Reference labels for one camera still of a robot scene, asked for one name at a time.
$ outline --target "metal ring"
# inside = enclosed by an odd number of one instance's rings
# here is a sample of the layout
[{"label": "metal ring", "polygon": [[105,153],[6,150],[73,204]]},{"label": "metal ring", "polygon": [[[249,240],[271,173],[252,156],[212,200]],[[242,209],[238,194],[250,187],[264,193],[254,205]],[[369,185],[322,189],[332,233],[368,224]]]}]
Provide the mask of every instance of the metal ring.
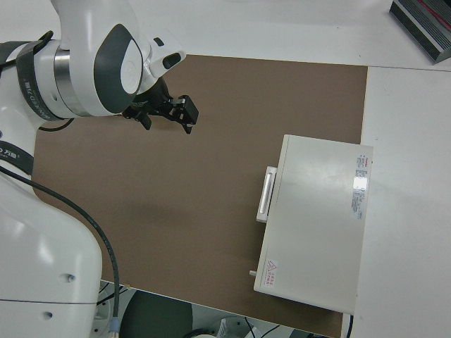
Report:
[{"label": "metal ring", "polygon": [[72,81],[70,80],[69,70],[70,52],[58,48],[55,53],[54,72],[56,87],[63,99],[64,104],[74,114],[80,117],[91,116],[78,101]]}]

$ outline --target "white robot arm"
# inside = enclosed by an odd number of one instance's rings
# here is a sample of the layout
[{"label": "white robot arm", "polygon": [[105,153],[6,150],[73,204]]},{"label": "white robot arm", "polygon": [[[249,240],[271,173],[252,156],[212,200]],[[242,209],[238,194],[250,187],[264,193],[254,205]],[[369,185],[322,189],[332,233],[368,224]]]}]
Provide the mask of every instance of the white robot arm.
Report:
[{"label": "white robot arm", "polygon": [[[170,35],[143,35],[126,0],[52,0],[61,40],[0,44],[0,332],[5,338],[87,338],[101,277],[99,246],[78,220],[29,185],[46,121],[122,113],[180,123],[197,110],[161,76],[185,58]],[[113,335],[118,325],[113,323]]]}]

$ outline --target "cardboard sheet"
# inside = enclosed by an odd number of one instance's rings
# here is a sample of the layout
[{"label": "cardboard sheet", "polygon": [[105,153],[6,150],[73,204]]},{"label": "cardboard sheet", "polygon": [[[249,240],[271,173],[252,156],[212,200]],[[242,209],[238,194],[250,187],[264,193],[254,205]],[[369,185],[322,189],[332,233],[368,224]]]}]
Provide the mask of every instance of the cardboard sheet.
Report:
[{"label": "cardboard sheet", "polygon": [[[283,135],[359,143],[366,68],[188,56],[165,78],[199,109],[191,135],[163,118],[149,132],[116,116],[78,119],[39,132],[33,179],[97,219],[122,283],[339,337],[340,313],[255,292],[249,270],[265,230],[255,217],[266,166],[277,166]],[[105,251],[103,277],[112,280]]]}]

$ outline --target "warning label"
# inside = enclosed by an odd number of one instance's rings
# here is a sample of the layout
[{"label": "warning label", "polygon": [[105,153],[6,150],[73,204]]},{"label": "warning label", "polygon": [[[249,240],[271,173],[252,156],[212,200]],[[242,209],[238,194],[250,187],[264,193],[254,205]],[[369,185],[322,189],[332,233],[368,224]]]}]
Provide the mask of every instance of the warning label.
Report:
[{"label": "warning label", "polygon": [[352,191],[351,210],[355,218],[361,220],[365,217],[366,191],[368,189],[368,171],[370,159],[368,156],[360,155],[356,160],[354,184]]},{"label": "warning label", "polygon": [[273,259],[268,259],[265,265],[264,274],[264,286],[274,287],[276,283],[276,273],[277,273],[278,262]]}]

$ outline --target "white table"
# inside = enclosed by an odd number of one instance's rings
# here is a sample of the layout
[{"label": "white table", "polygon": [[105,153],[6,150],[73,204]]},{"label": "white table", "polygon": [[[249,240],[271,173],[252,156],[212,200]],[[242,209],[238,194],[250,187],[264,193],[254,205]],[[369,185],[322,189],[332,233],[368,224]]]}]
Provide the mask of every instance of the white table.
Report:
[{"label": "white table", "polygon": [[[371,66],[362,143],[375,160],[352,336],[449,337],[451,59],[432,65],[390,0],[131,3],[189,54]],[[0,41],[59,32],[48,0],[3,1],[0,21]]]}]

